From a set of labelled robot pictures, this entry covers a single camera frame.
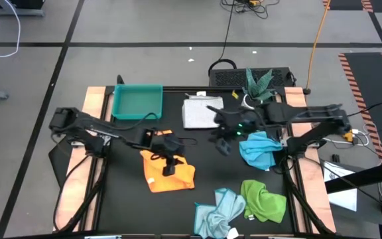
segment teal plastic tray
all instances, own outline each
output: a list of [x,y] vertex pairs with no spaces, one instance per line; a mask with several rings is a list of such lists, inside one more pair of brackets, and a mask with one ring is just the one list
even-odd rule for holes
[[148,113],[162,117],[163,86],[160,84],[118,84],[114,89],[111,114],[121,120],[140,120]]

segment light blue cloth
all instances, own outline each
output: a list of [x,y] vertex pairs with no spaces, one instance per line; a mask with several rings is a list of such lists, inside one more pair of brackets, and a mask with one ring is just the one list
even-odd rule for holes
[[283,149],[281,143],[269,139],[265,131],[251,133],[247,141],[239,142],[239,152],[253,167],[267,170],[275,165],[272,151]]
[[245,208],[243,196],[230,189],[215,190],[216,206],[196,203],[194,233],[203,239],[207,237],[225,238],[231,227],[229,222],[240,215]]

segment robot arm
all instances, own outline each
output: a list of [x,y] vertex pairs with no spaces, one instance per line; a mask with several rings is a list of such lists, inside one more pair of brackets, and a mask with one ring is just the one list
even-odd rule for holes
[[285,153],[290,156],[304,154],[307,147],[330,134],[343,135],[351,129],[341,105],[319,107],[292,107],[285,103],[270,102],[255,107],[254,110],[240,108],[237,112],[226,112],[208,108],[216,112],[215,122],[219,127],[212,132],[212,141],[222,155],[229,155],[229,142],[242,135],[270,128],[281,129],[290,123],[318,122],[318,126],[300,137],[290,137],[286,141]]
[[107,145],[102,135],[120,139],[134,149],[149,150],[159,156],[154,159],[166,159],[164,176],[173,175],[174,166],[182,163],[175,159],[174,155],[184,156],[184,145],[173,133],[158,135],[156,129],[139,128],[135,140],[131,141],[122,136],[122,131],[127,129],[92,117],[76,108],[57,108],[50,122],[50,129],[54,135],[68,135],[72,141],[83,143],[86,154],[92,157],[106,156]]

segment green cloth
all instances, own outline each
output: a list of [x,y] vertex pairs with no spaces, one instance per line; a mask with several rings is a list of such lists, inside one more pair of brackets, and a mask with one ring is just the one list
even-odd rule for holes
[[264,183],[256,180],[244,180],[241,184],[241,196],[244,197],[244,217],[254,215],[261,222],[271,220],[281,223],[287,207],[287,198],[266,190]]

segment orange cloth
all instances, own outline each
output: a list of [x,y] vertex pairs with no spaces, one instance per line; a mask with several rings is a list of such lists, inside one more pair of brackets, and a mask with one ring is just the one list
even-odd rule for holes
[[171,176],[163,176],[162,170],[166,166],[166,159],[160,158],[151,160],[151,153],[148,150],[142,150],[141,156],[144,161],[144,175],[152,193],[175,191],[181,189],[194,188],[194,173],[196,168],[187,164],[184,157],[175,155],[175,159],[183,162],[175,166],[175,174]]

